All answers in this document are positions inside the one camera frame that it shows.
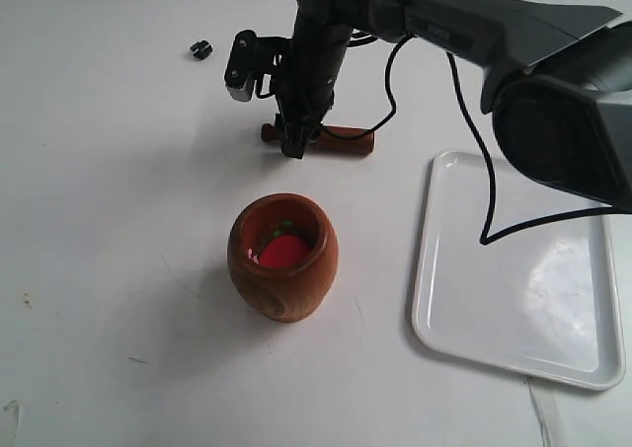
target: white tabletop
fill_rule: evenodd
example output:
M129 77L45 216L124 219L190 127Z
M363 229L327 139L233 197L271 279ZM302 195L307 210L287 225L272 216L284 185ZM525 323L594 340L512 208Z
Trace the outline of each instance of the white tabletop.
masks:
M546 1L632 15L632 0ZM411 329L428 165L476 150L444 54L402 50L400 111L372 156L288 160L258 141L274 101L233 102L222 77L237 32L289 35L294 11L0 0L0 407L24 409L16 446L541 445L523 377L434 355ZM188 59L201 38L214 53ZM328 122L388 111L390 48L350 50ZM461 72L491 144L482 74ZM293 325L246 306L225 266L234 218L276 191L318 202L341 247L325 302ZM611 222L632 335L632 219ZM569 446L632 444L632 377L555 391Z

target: tray rim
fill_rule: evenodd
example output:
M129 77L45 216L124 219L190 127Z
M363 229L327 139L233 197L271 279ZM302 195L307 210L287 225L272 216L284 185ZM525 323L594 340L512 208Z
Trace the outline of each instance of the tray rim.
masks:
M422 235L421 235L421 244L419 245L419 253L417 254L417 274L415 275L415 293L413 295L413 307L412 307L412 324L413 330L417 337L431 350L434 350L439 353L443 353L449 356L453 356L456 359L468 360L470 362L474 362L476 364L482 366L492 366L496 368L501 368L505 370L512 371L514 373L523 374L526 376L535 376L538 378L547 379L550 381L555 381L559 383L563 383L565 385L575 386L578 388L584 388L592 391L607 391L609 389L617 386L626 373L626 355L625 355L625 345L623 340L623 327L621 323L621 313L619 309L619 295L618 295L618 284L616 280L616 269L614 264L613 257L613 248L612 248L612 236L610 232L610 222L606 216L593 217L598 218L601 222L601 227L603 230L603 237L605 239L604 247L605 247L605 264L607 267L607 279L610 293L610 304L611 310L614 320L614 344L616 349L616 357L617 357L617 369L610 380L605 383L595 383L586 380L569 378L567 376L556 375L555 373L541 371L541 370L529 370L524 369L520 366L514 366L507 363L495 362L493 360L482 360L473 358L465 353L459 352L459 350L451 349L450 347L443 347L440 343L436 343L433 340L432 331L426 327L426 324L419 323L419 309L422 303L422 273L425 265L425 255L428 253L430 243L435 240L430 240L429 238L429 227L431 225L431 219L433 218L433 213L429 211L431 205L434 201L438 199L437 193L439 192L437 186L437 180L433 179L433 174L437 167L449 156L473 156L479 159L483 159L481 155L467 152L467 151L459 151L455 149L445 150L433 158L433 162L430 168L430 178L428 180L428 194L426 198L426 206L424 208L424 222L422 225ZM502 166L509 166L513 169L512 165L505 159L502 158L494 158L495 165L501 164Z

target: plastic tray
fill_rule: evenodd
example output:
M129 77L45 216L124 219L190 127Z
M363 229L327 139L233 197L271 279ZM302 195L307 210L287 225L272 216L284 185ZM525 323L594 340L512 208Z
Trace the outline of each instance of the plastic tray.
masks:
M496 160L501 229L594 205ZM545 225L478 243L488 202L481 157L434 159L413 304L431 349L591 390L621 381L625 356L607 219Z

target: wooden vase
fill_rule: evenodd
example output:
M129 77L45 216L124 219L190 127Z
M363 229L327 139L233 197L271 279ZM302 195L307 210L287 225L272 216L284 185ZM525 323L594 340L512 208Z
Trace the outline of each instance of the wooden vase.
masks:
M259 265L253 256L281 234L301 237L310 253L287 267ZM314 312L338 268L338 241L327 215L310 199L292 193L268 195L246 207L230 231L227 253L239 294L279 322L300 321Z

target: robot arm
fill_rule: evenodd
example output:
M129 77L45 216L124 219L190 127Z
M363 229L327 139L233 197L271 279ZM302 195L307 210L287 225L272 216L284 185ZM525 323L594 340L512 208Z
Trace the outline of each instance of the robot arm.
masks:
M518 171L632 210L632 23L609 28L619 12L518 0L297 1L292 39L241 33L225 76L248 101L272 75L285 155L301 158L318 138L353 29L421 37L484 69L481 111L493 114Z

